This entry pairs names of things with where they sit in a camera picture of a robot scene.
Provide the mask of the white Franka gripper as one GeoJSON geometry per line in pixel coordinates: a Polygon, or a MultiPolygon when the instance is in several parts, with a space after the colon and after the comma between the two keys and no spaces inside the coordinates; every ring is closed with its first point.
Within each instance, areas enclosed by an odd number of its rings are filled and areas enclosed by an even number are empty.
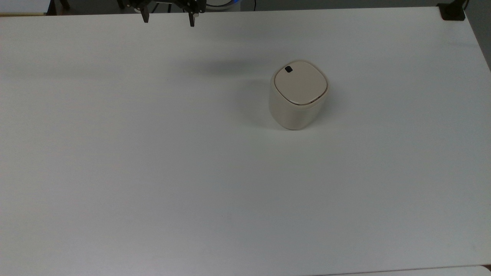
{"type": "MultiPolygon", "coordinates": [[[[177,5],[180,9],[189,14],[190,26],[195,26],[195,19],[206,11],[206,0],[153,0],[156,3],[162,3],[167,5],[177,5]]],[[[148,5],[150,0],[125,0],[125,7],[132,8],[135,12],[142,16],[144,23],[149,22],[149,10],[148,5]]]]}

